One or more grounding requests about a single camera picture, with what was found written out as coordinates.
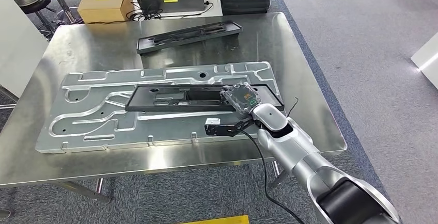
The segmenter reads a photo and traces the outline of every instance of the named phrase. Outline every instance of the silver robot arm segment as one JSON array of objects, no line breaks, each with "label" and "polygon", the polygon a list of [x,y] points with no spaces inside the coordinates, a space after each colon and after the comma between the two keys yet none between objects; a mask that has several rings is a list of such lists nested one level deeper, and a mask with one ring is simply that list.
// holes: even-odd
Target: silver robot arm segment
[{"label": "silver robot arm segment", "polygon": [[260,127],[258,142],[295,175],[321,223],[400,223],[394,206],[380,192],[324,159],[312,138],[272,104],[259,104],[250,115]]}]

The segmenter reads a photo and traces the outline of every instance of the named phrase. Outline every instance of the black power cable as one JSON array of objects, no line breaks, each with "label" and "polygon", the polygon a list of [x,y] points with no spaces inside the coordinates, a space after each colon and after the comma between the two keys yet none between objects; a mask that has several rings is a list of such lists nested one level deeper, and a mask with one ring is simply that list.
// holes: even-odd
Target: black power cable
[{"label": "black power cable", "polygon": [[117,24],[117,23],[129,22],[129,21],[143,21],[143,20],[162,19],[162,18],[179,18],[179,17],[185,18],[185,17],[191,17],[191,16],[200,16],[200,15],[206,13],[207,11],[209,11],[214,6],[214,4],[212,2],[207,1],[204,4],[206,6],[209,6],[209,5],[211,5],[211,6],[200,13],[188,14],[188,15],[176,15],[176,16],[161,16],[161,13],[163,12],[163,10],[162,9],[150,10],[150,7],[152,6],[152,4],[149,5],[149,7],[147,9],[141,8],[139,6],[139,3],[137,3],[137,2],[131,2],[131,4],[135,7],[137,7],[138,9],[135,9],[135,10],[132,10],[132,11],[126,13],[127,20],[113,21],[113,22],[92,22],[89,24]]},{"label": "black power cable", "polygon": [[254,145],[256,145],[257,150],[260,153],[260,157],[261,157],[261,160],[263,162],[263,169],[264,169],[264,194],[266,195],[266,198],[268,200],[270,200],[271,202],[273,202],[273,203],[277,204],[278,206],[280,206],[286,212],[288,212],[291,216],[293,216],[293,218],[295,218],[295,220],[298,221],[298,223],[304,224],[304,222],[301,220],[301,218],[298,217],[298,215],[296,215],[296,213],[294,213],[292,210],[288,209],[286,206],[284,206],[279,201],[277,201],[274,198],[272,198],[271,196],[269,196],[269,194],[268,194],[268,171],[266,170],[266,162],[264,161],[263,153],[261,152],[259,145],[255,141],[255,139],[250,134],[248,134],[246,131],[239,130],[239,129],[237,129],[236,131],[246,135],[254,143]]}]

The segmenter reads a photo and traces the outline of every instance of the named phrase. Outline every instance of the stamped aluminum panel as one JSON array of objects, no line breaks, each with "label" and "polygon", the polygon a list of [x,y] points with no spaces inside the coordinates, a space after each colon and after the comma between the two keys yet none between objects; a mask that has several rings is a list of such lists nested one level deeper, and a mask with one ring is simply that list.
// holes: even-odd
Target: stamped aluminum panel
[{"label": "stamped aluminum panel", "polygon": [[[65,153],[246,139],[207,136],[206,118],[236,123],[233,112],[126,112],[139,84],[266,84],[281,100],[268,62],[66,75],[38,137],[41,153]],[[253,136],[257,128],[247,130]]]}]

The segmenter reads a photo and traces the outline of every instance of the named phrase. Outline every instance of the yellow label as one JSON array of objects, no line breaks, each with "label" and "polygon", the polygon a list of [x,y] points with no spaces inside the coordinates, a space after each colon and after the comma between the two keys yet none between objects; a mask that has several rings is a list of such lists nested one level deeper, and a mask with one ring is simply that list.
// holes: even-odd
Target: yellow label
[{"label": "yellow label", "polygon": [[247,215],[220,218],[214,220],[202,220],[196,222],[189,222],[185,224],[249,224],[249,219]]}]

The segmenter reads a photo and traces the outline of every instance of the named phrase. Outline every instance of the white label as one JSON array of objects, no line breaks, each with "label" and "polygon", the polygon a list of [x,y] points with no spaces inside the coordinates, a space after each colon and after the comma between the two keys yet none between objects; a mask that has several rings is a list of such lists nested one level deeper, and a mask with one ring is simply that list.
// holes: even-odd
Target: white label
[{"label": "white label", "polygon": [[220,118],[207,118],[206,119],[206,125],[220,125],[221,119]]}]

